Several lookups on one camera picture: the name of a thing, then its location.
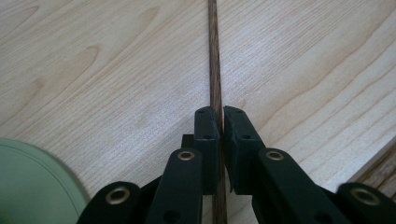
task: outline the black plastic part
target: black plastic part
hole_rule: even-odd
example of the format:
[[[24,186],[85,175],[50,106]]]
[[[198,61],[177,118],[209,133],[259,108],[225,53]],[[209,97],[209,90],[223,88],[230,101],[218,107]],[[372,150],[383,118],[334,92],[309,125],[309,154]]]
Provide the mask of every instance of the black plastic part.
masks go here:
[[[350,223],[288,153],[260,150],[257,173],[282,223]]]
[[[260,224],[280,223],[281,215],[266,191],[263,191],[261,195],[253,195],[251,206]]]
[[[396,223],[396,203],[361,183],[347,183],[336,193],[339,207],[354,223]]]
[[[183,138],[181,139],[181,147],[194,147],[194,135],[183,134]]]
[[[253,194],[256,181],[253,162],[265,148],[246,113],[238,108],[224,107],[224,157],[231,187],[236,194]]]
[[[129,197],[118,204],[110,204],[106,197],[114,189],[126,188]],[[122,192],[115,192],[112,197],[122,196]],[[82,212],[78,224],[127,224],[136,216],[136,206],[139,199],[139,187],[132,183],[115,182],[99,190]]]
[[[166,164],[146,223],[201,223],[202,155],[192,148],[173,152]]]
[[[193,148],[203,157],[203,194],[214,195],[219,174],[220,134],[218,116],[210,106],[195,111]],[[182,145],[190,143],[190,137],[183,135]]]
[[[154,199],[155,192],[160,185],[161,176],[149,182],[146,186],[140,189],[140,197],[138,206],[135,209],[135,216],[131,223],[145,223],[149,215],[149,209]]]

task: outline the metal grommet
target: metal grommet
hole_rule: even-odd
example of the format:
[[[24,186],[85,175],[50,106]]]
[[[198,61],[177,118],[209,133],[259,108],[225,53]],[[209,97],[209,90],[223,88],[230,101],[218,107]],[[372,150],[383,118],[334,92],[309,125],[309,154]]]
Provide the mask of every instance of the metal grommet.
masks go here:
[[[379,205],[381,203],[381,200],[367,189],[354,188],[350,190],[350,194],[359,202],[367,205]]]
[[[111,205],[123,203],[129,198],[130,195],[131,195],[131,192],[127,188],[117,187],[117,188],[111,190],[107,194],[106,202],[108,202]]]
[[[195,154],[190,151],[182,151],[182,152],[178,153],[177,156],[179,159],[181,159],[183,161],[189,161],[195,157]]]
[[[282,153],[276,152],[276,151],[269,151],[265,153],[265,156],[267,156],[269,159],[273,161],[281,161],[285,157],[282,155]]]

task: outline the dark wooden stick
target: dark wooden stick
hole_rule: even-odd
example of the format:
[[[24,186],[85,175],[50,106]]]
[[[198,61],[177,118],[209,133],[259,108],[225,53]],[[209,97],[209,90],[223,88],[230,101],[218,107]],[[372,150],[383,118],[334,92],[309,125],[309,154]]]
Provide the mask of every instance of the dark wooden stick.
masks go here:
[[[210,106],[219,118],[219,131],[222,134],[221,78],[219,62],[219,30],[216,0],[208,0],[209,8],[209,63],[210,63]],[[227,223],[227,203],[225,193],[225,170],[223,150],[220,147],[219,179],[216,195],[212,199],[213,223]]]

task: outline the light wood surface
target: light wood surface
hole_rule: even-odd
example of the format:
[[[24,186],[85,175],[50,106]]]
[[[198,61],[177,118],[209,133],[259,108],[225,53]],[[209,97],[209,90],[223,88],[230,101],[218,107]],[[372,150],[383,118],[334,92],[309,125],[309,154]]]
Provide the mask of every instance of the light wood surface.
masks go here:
[[[336,190],[396,135],[396,1],[218,1],[223,104]],[[209,105],[206,1],[0,2],[0,136],[91,196],[163,172]],[[210,220],[205,208],[204,221]],[[255,223],[228,195],[230,223]]]

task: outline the green circular object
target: green circular object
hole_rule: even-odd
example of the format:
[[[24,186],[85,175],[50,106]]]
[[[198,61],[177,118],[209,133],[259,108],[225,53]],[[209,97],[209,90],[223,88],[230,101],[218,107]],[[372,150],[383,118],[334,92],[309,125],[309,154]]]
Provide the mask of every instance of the green circular object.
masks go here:
[[[44,150],[0,138],[0,223],[76,223],[89,197]]]

